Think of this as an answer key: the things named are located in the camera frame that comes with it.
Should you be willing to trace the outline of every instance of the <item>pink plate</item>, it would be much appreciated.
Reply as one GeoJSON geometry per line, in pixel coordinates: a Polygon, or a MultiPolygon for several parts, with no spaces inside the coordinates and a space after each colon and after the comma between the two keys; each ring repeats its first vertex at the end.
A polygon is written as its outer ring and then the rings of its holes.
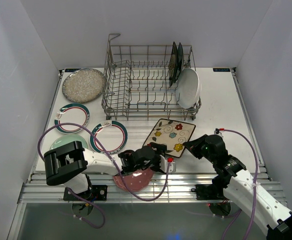
{"type": "MultiPolygon", "coordinates": [[[[148,186],[152,177],[153,170],[151,170],[151,168],[149,167],[146,170],[137,170],[128,176],[124,176],[124,181],[128,185],[130,190],[132,190],[133,192],[138,192],[144,187],[148,186]]],[[[112,179],[114,179],[117,187],[128,192],[120,176],[113,176],[112,179]]]]}

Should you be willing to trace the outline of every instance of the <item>black mount bracket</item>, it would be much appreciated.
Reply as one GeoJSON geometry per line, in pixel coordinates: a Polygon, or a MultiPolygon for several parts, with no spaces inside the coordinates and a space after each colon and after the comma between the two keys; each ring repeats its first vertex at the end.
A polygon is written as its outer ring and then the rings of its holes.
{"type": "MultiPolygon", "coordinates": [[[[106,201],[107,200],[107,185],[92,185],[90,190],[84,191],[78,196],[88,201],[106,201]]],[[[67,188],[65,188],[64,196],[62,198],[64,201],[72,202],[72,201],[80,201],[77,197],[73,196],[69,193],[67,188]]]]}
{"type": "Polygon", "coordinates": [[[195,188],[190,191],[196,193],[197,200],[223,200],[225,198],[214,184],[196,184],[195,188]]]}
{"type": "Polygon", "coordinates": [[[268,225],[267,240],[292,240],[292,212],[285,221],[278,220],[278,226],[271,229],[268,225]]]}

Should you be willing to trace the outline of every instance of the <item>glittery silver plate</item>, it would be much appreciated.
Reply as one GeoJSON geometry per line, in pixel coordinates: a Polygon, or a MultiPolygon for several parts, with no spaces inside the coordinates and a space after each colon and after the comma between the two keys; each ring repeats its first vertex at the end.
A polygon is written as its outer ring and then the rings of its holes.
{"type": "Polygon", "coordinates": [[[73,103],[85,104],[96,99],[106,83],[101,71],[83,68],[70,74],[62,84],[62,94],[73,103]]]}

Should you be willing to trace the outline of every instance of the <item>white plate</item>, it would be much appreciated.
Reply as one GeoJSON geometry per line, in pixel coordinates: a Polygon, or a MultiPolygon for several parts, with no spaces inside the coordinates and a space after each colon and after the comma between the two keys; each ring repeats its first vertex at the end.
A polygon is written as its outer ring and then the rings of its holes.
{"type": "MultiPolygon", "coordinates": [[[[54,123],[73,123],[86,126],[90,120],[90,111],[82,104],[71,103],[63,106],[56,114],[54,123]]],[[[82,128],[73,125],[63,125],[56,128],[63,134],[75,134],[82,130],[82,128]]]]}
{"type": "Polygon", "coordinates": [[[189,109],[200,98],[202,85],[195,70],[184,68],[178,77],[176,88],[177,103],[184,109],[189,109]]]}
{"type": "MultiPolygon", "coordinates": [[[[106,120],[101,122],[94,127],[92,133],[110,154],[120,151],[125,146],[128,138],[127,130],[124,125],[114,120],[106,120]]],[[[92,136],[89,138],[89,143],[95,152],[104,152],[92,136]]]]}
{"type": "Polygon", "coordinates": [[[61,146],[64,146],[64,145],[69,144],[69,143],[74,142],[74,141],[81,142],[82,147],[88,149],[87,142],[82,136],[77,135],[77,134],[67,134],[67,135],[64,135],[64,136],[57,138],[53,142],[53,144],[50,146],[49,150],[59,148],[61,146]]]}

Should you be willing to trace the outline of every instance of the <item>white wall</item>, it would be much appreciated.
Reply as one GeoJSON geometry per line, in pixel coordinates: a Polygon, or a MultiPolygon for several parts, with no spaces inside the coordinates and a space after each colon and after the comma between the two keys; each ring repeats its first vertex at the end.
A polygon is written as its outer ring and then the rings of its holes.
{"type": "Polygon", "coordinates": [[[0,0],[0,240],[6,239],[58,71],[19,0],[0,0]]]}
{"type": "Polygon", "coordinates": [[[238,80],[269,174],[292,208],[292,1],[273,1],[239,63],[238,80]]]}
{"type": "Polygon", "coordinates": [[[103,67],[126,44],[192,44],[201,67],[238,65],[272,0],[21,0],[58,67],[103,67]]]}

